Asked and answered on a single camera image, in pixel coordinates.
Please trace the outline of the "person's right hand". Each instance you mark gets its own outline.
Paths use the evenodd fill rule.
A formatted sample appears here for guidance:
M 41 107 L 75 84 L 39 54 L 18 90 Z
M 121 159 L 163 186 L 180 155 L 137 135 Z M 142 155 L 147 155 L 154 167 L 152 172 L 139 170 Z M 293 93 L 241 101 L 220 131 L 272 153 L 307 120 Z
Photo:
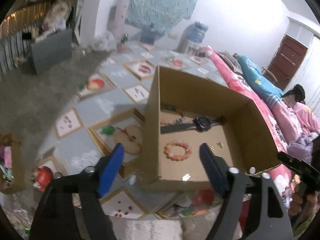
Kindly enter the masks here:
M 310 203 L 309 208 L 305 213 L 305 217 L 308 218 L 310 215 L 314 214 L 317 207 L 317 193 L 308 194 L 307 200 Z M 303 198 L 299 196 L 299 189 L 295 189 L 292 195 L 292 202 L 288 210 L 288 214 L 291 216 L 296 216 L 302 212 Z

